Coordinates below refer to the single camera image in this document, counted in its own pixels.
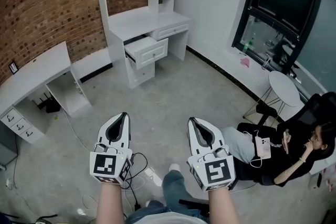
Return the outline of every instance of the black office chair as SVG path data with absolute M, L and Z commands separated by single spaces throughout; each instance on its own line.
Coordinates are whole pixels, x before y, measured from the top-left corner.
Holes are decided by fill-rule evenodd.
M 269 116 L 274 118 L 277 116 L 275 109 L 270 108 L 265 104 L 258 104 L 257 113 L 263 114 L 258 124 L 241 123 L 237 127 L 240 132 L 246 131 L 252 134 L 253 140 L 255 140 L 255 130 L 259 131 L 258 136 L 260 137 L 270 137 L 272 135 L 276 135 L 277 133 L 282 134 L 289 124 L 296 121 L 301 121 L 309 125 L 314 124 L 318 120 L 330 119 L 336 121 L 336 93 L 328 92 L 323 96 L 314 94 L 296 115 L 287 121 L 281 122 L 277 126 L 277 129 L 264 126 L 264 123 Z M 334 148 L 335 144 L 329 145 L 318 159 L 325 159 L 331 156 Z M 236 180 L 231 184 L 230 189 L 233 189 L 239 180 L 253 180 L 261 185 L 274 185 L 273 179 L 270 178 L 270 176 L 258 174 L 249 164 L 245 164 L 236 158 L 234 158 L 234 163 Z

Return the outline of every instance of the sneaker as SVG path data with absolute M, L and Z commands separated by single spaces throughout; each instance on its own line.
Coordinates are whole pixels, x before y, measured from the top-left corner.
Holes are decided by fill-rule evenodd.
M 173 164 L 171 164 L 171 165 L 169 166 L 169 172 L 170 172 L 171 170 L 176 170 L 176 171 L 181 172 L 181 168 L 180 168 L 180 166 L 179 166 L 177 163 L 173 163 Z

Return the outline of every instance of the drawer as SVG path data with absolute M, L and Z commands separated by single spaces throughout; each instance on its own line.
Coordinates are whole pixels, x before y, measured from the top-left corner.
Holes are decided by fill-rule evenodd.
M 156 41 L 145 37 L 124 46 L 126 55 L 135 63 L 136 69 L 141 69 L 153 63 L 168 53 L 168 39 Z
M 150 33 L 150 36 L 156 40 L 160 40 L 162 38 L 166 38 L 168 36 L 175 35 L 177 33 L 187 31 L 188 30 L 188 24 L 179 24 L 174 26 L 169 26 L 161 29 L 157 29 Z
M 34 143 L 36 140 L 38 140 L 40 137 L 44 135 L 38 129 L 32 126 L 29 129 L 22 132 L 19 136 L 30 143 Z
M 15 123 L 11 129 L 16 134 L 22 134 L 30 128 L 30 124 L 25 120 L 21 119 L 17 123 Z
M 22 119 L 22 116 L 15 109 L 12 109 L 4 117 L 2 117 L 1 121 L 8 127 L 12 127 L 20 119 Z

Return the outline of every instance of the concrete floor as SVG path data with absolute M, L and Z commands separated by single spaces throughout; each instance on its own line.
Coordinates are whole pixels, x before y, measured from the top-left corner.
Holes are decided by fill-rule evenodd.
M 126 111 L 131 119 L 133 152 L 145 154 L 148 167 L 161 179 L 172 162 L 179 163 L 186 188 L 196 198 L 207 198 L 207 193 L 201 192 L 186 164 L 190 155 L 188 118 L 203 118 L 217 127 L 237 126 L 253 104 L 241 89 L 189 52 L 184 62 L 171 55 L 161 59 L 156 64 L 155 78 L 134 90 L 118 83 L 113 69 L 90 79 L 83 87 L 93 108 L 70 121 L 88 149 L 93 149 L 100 126 Z M 55 116 L 47 135 L 34 145 L 19 141 L 16 191 L 5 187 L 6 179 L 13 176 L 14 163 L 0 172 L 0 211 L 30 222 L 38 216 L 60 214 L 54 222 L 87 223 L 95 217 L 100 184 L 89 175 L 89 152 L 74 136 L 64 113 L 60 111 Z M 144 163 L 137 156 L 131 168 L 133 174 Z M 144 172 L 140 175 L 145 179 L 144 186 L 135 191 L 140 204 L 153 198 L 163 201 L 161 188 L 153 177 Z M 310 191 L 308 181 L 306 175 L 284 188 L 256 185 L 232 193 L 241 222 L 320 223 L 330 194 L 325 188 Z M 141 178 L 135 178 L 133 188 L 142 182 Z M 252 185 L 242 182 L 234 190 Z M 133 206 L 131 192 L 126 195 Z M 124 195 L 123 204 L 126 215 L 130 214 Z

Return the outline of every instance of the jeans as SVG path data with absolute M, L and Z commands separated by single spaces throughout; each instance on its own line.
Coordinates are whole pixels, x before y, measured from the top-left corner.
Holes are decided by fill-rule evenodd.
M 200 215 L 198 209 L 188 209 L 188 206 L 179 204 L 180 199 L 192 198 L 184 186 L 184 177 L 176 170 L 171 170 L 163 179 L 163 196 L 167 206 L 156 200 L 151 200 L 148 207 L 141 208 L 126 219 L 126 224 L 134 224 L 148 215 L 155 215 L 167 212 L 176 212 L 191 217 L 196 217 L 209 222 L 208 218 Z

